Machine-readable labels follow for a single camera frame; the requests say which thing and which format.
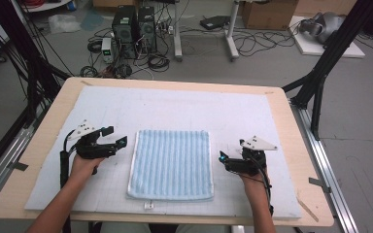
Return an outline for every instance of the gray floor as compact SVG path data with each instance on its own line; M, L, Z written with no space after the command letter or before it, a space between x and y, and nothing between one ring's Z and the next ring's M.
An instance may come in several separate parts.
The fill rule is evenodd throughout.
M58 9L46 14L69 13ZM97 17L88 10L79 10L72 15L79 22ZM198 21L201 18L185 18L182 24L199 27ZM91 24L87 30L47 37L74 74L78 74L87 65L87 39L97 30L111 25L110 19L98 17L94 21L97 23ZM242 21L238 20L237 23L240 26ZM183 62L176 62L170 50L168 57L171 64L167 72L153 73L153 77L147 72L138 72L131 78L284 86L306 75L319 59L316 56L301 55L294 46L261 51L231 63L221 35L185 35L183 40L185 53L189 53L184 56ZM360 42L356 44L366 54L365 58L342 58L325 83L320 134L359 232L373 232L373 49ZM54 53L50 50L47 52L52 57L51 63L62 69ZM98 63L96 68L104 66ZM0 63L0 139L24 106L24 96L14 68L10 62ZM0 219L0 232L22 232L28 224L29 221ZM77 232L85 229L82 223L76 223L75 227ZM337 225L301 229L304 232L341 232ZM278 227L278 231L294 232L289 227Z

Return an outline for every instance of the forearm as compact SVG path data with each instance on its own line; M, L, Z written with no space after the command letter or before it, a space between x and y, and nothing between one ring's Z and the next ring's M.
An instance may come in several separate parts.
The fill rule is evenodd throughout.
M264 184L243 178L245 192L251 204L255 233L275 233L274 222L269 212L269 204Z
M252 203L251 209L253 211L254 232L275 233L275 226L269 212L266 196L264 200L259 200L259 202Z
M27 232L60 232L83 188L81 184L67 182L36 218Z

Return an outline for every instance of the cardboard box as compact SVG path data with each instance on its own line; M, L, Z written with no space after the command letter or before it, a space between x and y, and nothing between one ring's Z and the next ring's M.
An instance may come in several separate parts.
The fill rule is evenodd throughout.
M250 29L287 30L298 0L271 0L266 4L246 3L242 19Z
M93 0L93 6L96 8L117 8L119 5L138 7L138 0Z
M337 15L347 15L356 0L299 0L295 15L299 17L313 17L318 12L333 12Z

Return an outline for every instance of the wooden table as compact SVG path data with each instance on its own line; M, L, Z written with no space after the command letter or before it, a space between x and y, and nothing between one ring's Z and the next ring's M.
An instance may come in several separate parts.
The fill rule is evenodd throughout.
M262 94L268 99L271 113L277 126L279 138L286 156L295 194L302 218L297 220L274 220L276 225L330 226L333 216L322 188L308 182L317 178L309 153L295 122L284 92L278 87L245 86L211 83L172 83L155 81L104 80L71 78L64 84L50 110L36 131L19 162L29 165L26 171L14 170L0 192L0 218L31 219L40 212L24 210L24 205L35 185L40 168L51 150L65 119L73 109L82 88L86 85L120 86L151 89L176 89L215 91L230 93ZM168 216L112 213L74 212L73 220L103 220L132 222L202 223L252 225L249 217L233 216Z

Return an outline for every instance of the human hand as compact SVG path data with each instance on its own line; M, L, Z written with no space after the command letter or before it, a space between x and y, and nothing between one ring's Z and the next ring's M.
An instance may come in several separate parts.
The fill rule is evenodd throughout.
M267 176L265 179L269 182L266 168L264 169L264 172ZM244 183L245 193L252 208L257 208L261 204L264 206L264 203L268 204L268 199L265 193L265 184L260 173L257 173L252 177L248 174L241 174L240 178Z
M76 154L74 157L74 163L72 164L71 175L69 176L68 182L73 182L80 188L83 188L86 184L86 181L92 175L93 169L95 167L98 167L104 159L105 158L84 159Z

